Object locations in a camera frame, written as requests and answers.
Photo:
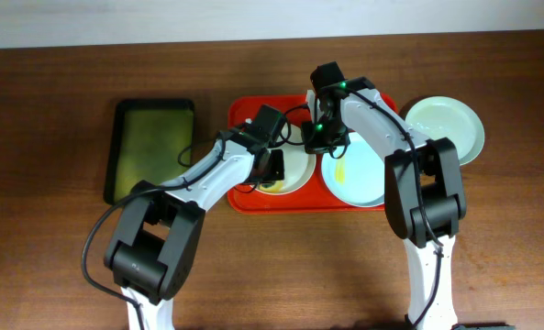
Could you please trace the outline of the yellow green sponge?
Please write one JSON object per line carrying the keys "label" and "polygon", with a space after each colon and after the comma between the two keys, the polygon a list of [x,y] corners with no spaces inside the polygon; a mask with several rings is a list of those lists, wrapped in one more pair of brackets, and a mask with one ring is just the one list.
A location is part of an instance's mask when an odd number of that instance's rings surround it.
{"label": "yellow green sponge", "polygon": [[281,193],[283,188],[283,181],[265,182],[259,185],[259,190],[264,193]]}

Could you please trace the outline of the cream plate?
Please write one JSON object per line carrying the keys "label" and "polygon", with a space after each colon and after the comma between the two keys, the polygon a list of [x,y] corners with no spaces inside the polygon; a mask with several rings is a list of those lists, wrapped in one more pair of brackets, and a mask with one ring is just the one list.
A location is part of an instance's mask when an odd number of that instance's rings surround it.
{"label": "cream plate", "polygon": [[269,195],[282,195],[293,193],[302,188],[312,177],[316,167],[316,156],[305,152],[303,146],[296,146],[302,142],[301,129],[293,124],[290,125],[291,133],[289,143],[282,144],[279,149],[283,151],[284,179],[281,193],[266,193]]}

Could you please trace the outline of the light blue plate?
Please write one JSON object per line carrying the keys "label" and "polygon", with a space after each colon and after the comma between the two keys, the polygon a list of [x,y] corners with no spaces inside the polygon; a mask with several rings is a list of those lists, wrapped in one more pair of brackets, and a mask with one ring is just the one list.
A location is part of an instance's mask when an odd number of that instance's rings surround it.
{"label": "light blue plate", "polygon": [[322,157],[320,171],[328,190],[340,201],[370,208],[384,203],[384,163],[357,133],[349,133],[350,144],[340,159]]}

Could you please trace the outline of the pale green plate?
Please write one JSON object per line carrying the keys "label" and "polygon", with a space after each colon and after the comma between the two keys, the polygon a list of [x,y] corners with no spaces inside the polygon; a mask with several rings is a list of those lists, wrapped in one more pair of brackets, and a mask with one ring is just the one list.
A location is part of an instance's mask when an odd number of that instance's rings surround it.
{"label": "pale green plate", "polygon": [[485,132],[481,119],[457,99],[424,98],[411,106],[405,121],[434,140],[448,138],[456,147],[461,166],[475,160],[483,150]]}

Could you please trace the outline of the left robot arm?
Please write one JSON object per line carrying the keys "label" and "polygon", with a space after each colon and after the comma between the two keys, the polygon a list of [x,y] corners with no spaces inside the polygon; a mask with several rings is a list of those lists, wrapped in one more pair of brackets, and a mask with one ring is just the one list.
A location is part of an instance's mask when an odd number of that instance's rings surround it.
{"label": "left robot arm", "polygon": [[233,127],[175,179],[141,181],[110,207],[121,212],[104,256],[128,305],[132,329],[171,329],[173,298],[194,263],[205,214],[240,184],[276,179],[283,164],[280,128]]}

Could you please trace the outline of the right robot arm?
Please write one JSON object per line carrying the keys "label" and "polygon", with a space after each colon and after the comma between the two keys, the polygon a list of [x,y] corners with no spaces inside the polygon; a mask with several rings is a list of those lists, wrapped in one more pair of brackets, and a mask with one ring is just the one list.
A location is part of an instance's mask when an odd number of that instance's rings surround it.
{"label": "right robot arm", "polygon": [[454,144],[412,130],[366,78],[313,78],[311,153],[347,146],[353,130],[384,163],[384,210],[402,239],[408,262],[412,329],[453,329],[458,324],[451,288],[451,256],[466,215]]}

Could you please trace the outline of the black water tray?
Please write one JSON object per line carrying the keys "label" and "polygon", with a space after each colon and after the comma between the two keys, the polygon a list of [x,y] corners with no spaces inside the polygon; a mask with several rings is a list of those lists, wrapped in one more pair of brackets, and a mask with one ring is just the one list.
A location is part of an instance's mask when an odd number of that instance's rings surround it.
{"label": "black water tray", "polygon": [[105,172],[103,199],[114,204],[140,181],[153,184],[185,171],[178,157],[191,145],[194,103],[187,98],[137,98],[119,101]]}

